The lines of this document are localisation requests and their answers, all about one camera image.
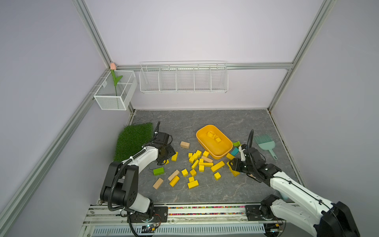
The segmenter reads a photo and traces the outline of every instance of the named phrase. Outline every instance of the teal wooden block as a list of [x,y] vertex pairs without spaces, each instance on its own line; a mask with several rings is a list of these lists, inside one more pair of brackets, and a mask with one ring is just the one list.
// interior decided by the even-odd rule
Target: teal wooden block
[[236,154],[238,154],[239,150],[238,148],[234,148],[234,150],[230,153],[232,156],[236,156]]

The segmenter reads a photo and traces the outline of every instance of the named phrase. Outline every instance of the green wooden block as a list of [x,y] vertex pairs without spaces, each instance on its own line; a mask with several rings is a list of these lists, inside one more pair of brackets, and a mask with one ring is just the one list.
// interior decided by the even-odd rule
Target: green wooden block
[[153,170],[153,172],[154,172],[154,175],[164,174],[164,168],[160,167],[158,169]]
[[233,146],[239,147],[241,145],[240,141],[233,142]]

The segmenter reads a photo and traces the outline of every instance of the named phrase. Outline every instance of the cable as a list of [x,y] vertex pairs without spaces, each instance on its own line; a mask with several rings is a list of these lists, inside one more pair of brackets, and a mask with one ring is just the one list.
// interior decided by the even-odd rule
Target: cable
[[280,224],[279,224],[279,221],[278,221],[278,218],[277,217],[275,217],[275,219],[276,219],[276,222],[278,223],[278,226],[282,229],[282,231],[283,231],[283,228],[280,226]]
[[119,168],[116,176],[113,178],[113,182],[112,182],[112,186],[111,186],[111,190],[109,192],[109,195],[108,195],[108,209],[110,211],[116,211],[116,210],[119,210],[119,209],[123,209],[124,207],[122,206],[118,206],[118,207],[112,207],[112,198],[113,198],[113,194],[114,194],[114,190],[116,189],[116,184],[121,176],[121,173],[125,170],[126,166],[132,162],[132,159],[128,159],[127,161],[125,161],[125,163],[121,166],[121,168]]
[[168,143],[167,145],[171,145],[171,142],[172,142],[172,136],[171,135],[169,135],[170,137],[171,137],[171,141],[170,141],[170,143]]
[[279,237],[279,236],[281,236],[281,235],[283,234],[283,232],[284,232],[286,226],[287,226],[287,220],[285,220],[284,228],[283,228],[282,232],[281,232],[277,237]]
[[265,162],[266,162],[266,157],[262,153],[259,153],[259,154],[261,154],[263,156],[263,158],[265,159]]
[[137,232],[134,230],[133,226],[132,226],[132,221],[130,220],[130,216],[128,217],[128,223],[129,223],[129,227],[130,227],[130,230],[132,231],[133,235],[135,237],[140,237]]
[[154,214],[154,216],[159,216],[159,225],[155,228],[155,229],[157,229],[159,226],[161,226],[162,218],[159,214]]
[[335,219],[337,220],[338,222],[338,225],[340,226],[341,228],[341,232],[343,233],[343,236],[346,237],[345,233],[343,232],[343,229],[342,229],[342,225],[340,223],[340,221],[337,219],[337,216],[334,214],[334,212],[332,211],[332,209],[330,207],[328,207],[321,199],[317,199],[315,198],[314,196],[312,196],[311,194],[307,193],[306,191],[304,191],[302,188],[300,188],[299,186],[295,185],[293,182],[289,181],[289,180],[286,180],[285,178],[282,178],[282,177],[275,177],[275,178],[281,178],[281,179],[284,179],[285,181],[287,181],[289,184],[292,184],[294,185],[296,188],[300,189],[301,191],[303,191],[304,193],[308,194],[309,196],[311,196],[312,198],[314,198],[316,201],[318,201],[319,204],[323,204],[324,206],[326,206],[329,211],[333,214],[333,216],[335,217]]
[[246,146],[247,154],[248,154],[247,158],[248,158],[248,160],[249,160],[249,162],[251,164],[251,167],[254,170],[254,173],[258,176],[259,179],[264,180],[265,178],[258,172],[258,170],[257,170],[257,168],[256,168],[256,166],[254,164],[254,158],[251,155],[250,150],[249,150],[249,148],[251,147],[252,142],[253,142],[253,136],[254,136],[254,129],[251,129],[249,137],[247,139],[247,146]]

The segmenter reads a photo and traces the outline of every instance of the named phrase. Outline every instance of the white wire shelf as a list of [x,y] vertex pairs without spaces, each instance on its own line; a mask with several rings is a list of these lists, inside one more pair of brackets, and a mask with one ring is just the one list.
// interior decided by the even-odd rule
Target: white wire shelf
[[224,61],[143,62],[139,74],[143,93],[213,93],[228,91]]
[[114,73],[117,77],[122,75],[116,89],[112,74],[109,72],[95,92],[94,98],[102,110],[127,110],[137,88],[136,75],[134,71],[115,70]]

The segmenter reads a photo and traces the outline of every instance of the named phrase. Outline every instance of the red wire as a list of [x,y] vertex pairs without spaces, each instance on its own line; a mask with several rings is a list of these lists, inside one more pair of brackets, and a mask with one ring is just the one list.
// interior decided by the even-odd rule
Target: red wire
[[159,214],[154,214],[154,216],[159,216],[159,226],[161,226],[161,223],[162,223],[162,218]]

